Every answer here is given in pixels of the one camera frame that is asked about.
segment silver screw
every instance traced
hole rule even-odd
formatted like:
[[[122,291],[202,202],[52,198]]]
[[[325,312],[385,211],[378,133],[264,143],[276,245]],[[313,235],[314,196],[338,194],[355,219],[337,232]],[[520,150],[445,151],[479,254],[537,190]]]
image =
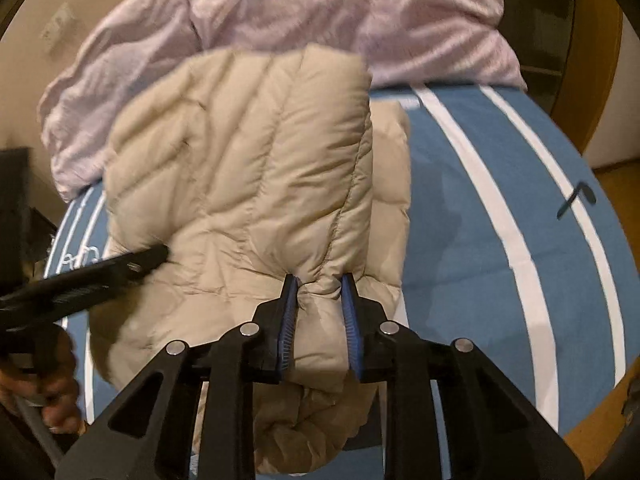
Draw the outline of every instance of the silver screw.
[[[171,341],[166,346],[166,352],[169,355],[180,355],[182,352],[184,352],[185,348],[187,348],[187,345],[185,345],[182,341]]]
[[[256,335],[258,332],[260,332],[260,326],[254,322],[245,323],[240,327],[240,333],[247,337]]]
[[[400,327],[395,321],[385,321],[380,323],[380,332],[387,335],[397,334]]]
[[[458,352],[464,352],[465,354],[471,352],[474,349],[474,344],[471,340],[466,337],[461,337],[460,339],[456,339],[456,342],[453,343]]]

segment wooden floor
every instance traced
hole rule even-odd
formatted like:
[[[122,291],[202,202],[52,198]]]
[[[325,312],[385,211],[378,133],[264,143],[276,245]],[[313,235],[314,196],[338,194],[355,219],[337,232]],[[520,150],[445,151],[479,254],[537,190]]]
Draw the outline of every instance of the wooden floor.
[[[596,172],[596,176],[620,218],[636,259],[636,268],[640,269],[640,160]],[[639,373],[640,360],[636,360],[609,397],[567,436],[566,441],[580,458],[587,476],[600,465],[620,434],[625,423],[621,410],[626,389],[629,381]]]

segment quilted jacket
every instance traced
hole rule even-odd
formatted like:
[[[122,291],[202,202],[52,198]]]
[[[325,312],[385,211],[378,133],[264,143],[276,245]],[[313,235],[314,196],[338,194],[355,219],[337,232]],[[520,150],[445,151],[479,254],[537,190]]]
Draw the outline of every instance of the quilted jacket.
[[[358,56],[196,56],[140,94],[110,135],[114,253],[161,241],[170,260],[90,314],[98,370],[124,387],[173,339],[217,340],[300,282],[287,381],[256,385],[259,472],[308,472],[367,420],[375,385],[348,373],[339,279],[394,314],[410,202],[408,120],[369,102]],[[194,436],[199,443],[204,406]]]

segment lavender fleece blanket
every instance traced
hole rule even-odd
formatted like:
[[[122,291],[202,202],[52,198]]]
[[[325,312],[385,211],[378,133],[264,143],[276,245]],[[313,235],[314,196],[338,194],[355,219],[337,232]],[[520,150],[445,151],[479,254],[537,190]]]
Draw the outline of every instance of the lavender fleece blanket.
[[[320,43],[361,54],[373,86],[432,81],[524,88],[496,30],[504,0],[124,0],[38,106],[66,200],[102,175],[122,108],[185,58],[223,46],[282,52]]]

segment striped bed sheet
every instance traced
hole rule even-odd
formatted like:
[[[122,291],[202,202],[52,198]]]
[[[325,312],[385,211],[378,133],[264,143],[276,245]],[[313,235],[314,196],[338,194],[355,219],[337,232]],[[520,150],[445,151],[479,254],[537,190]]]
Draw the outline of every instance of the striped bed sheet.
[[[640,352],[640,279],[608,199],[567,138],[518,90],[423,86],[371,96],[398,100],[412,124],[397,320],[423,338],[474,340],[566,434]],[[596,204],[578,197],[557,219],[580,181]],[[46,275],[94,263],[107,250],[99,182],[70,204]],[[76,341],[91,422],[114,391],[94,373],[86,315],[63,323]],[[341,453],[307,476],[382,478],[382,450]]]

